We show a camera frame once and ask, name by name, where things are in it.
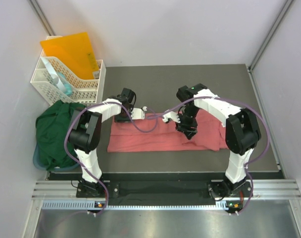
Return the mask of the pink t shirt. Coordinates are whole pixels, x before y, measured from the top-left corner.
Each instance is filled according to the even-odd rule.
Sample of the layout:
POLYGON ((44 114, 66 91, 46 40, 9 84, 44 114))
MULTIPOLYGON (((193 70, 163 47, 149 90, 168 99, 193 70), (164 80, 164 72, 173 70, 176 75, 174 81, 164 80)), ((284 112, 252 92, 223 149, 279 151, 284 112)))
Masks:
POLYGON ((222 123, 204 110, 196 117, 198 132, 192 139, 175 129, 175 123, 158 121, 156 128, 143 133, 132 123, 113 122, 107 151, 115 152, 152 152, 152 151, 219 151, 227 149, 225 128, 222 123))

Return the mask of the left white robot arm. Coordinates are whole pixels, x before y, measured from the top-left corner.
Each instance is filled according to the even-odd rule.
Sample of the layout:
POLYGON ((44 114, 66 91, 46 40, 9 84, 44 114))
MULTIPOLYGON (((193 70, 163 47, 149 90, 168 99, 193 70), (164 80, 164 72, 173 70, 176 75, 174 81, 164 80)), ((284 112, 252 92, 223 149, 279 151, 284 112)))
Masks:
POLYGON ((116 122, 129 122, 136 98, 134 91, 124 88, 121 94, 89 106, 86 111, 76 109, 72 116, 68 141, 82 167, 81 183, 87 185, 87 191, 92 196, 97 197, 104 192, 104 184, 99 181, 102 171, 97 158, 101 125, 112 117, 116 122))

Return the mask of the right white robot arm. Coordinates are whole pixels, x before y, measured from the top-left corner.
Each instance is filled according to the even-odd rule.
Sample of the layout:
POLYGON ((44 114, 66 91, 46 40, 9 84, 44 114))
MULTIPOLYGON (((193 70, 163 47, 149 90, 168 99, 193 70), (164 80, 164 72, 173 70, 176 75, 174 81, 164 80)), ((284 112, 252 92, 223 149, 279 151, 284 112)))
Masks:
POLYGON ((247 179, 245 168, 261 139, 256 115, 247 108, 240 108, 220 101, 206 86, 197 84, 183 86, 176 93, 181 102, 186 102, 182 113, 177 114, 176 130, 190 140, 197 133, 196 116, 204 110, 225 126, 225 142, 230 150, 229 164, 225 172, 224 192, 235 196, 247 179))

